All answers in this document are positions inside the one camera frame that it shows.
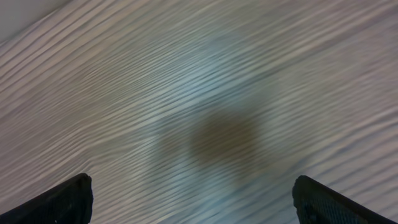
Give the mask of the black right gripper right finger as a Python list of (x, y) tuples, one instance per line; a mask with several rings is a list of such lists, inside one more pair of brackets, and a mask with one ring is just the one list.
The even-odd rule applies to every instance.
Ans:
[(300, 224), (397, 224), (306, 175), (296, 179), (292, 197)]

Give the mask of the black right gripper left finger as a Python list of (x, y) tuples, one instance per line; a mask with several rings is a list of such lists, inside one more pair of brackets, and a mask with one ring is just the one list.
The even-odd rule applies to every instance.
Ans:
[(1, 224), (89, 224), (93, 213), (92, 178), (78, 174), (1, 214)]

